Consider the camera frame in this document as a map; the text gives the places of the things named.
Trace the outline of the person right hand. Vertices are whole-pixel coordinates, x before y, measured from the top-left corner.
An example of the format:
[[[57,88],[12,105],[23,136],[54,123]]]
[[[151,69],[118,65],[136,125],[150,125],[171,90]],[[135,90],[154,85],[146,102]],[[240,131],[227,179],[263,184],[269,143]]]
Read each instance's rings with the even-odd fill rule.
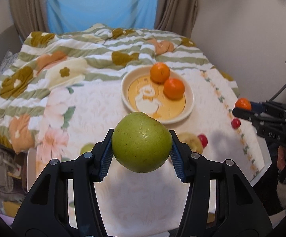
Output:
[[[280,146],[278,148],[278,156],[277,156],[277,167],[279,170],[284,170],[286,165],[286,148]]]

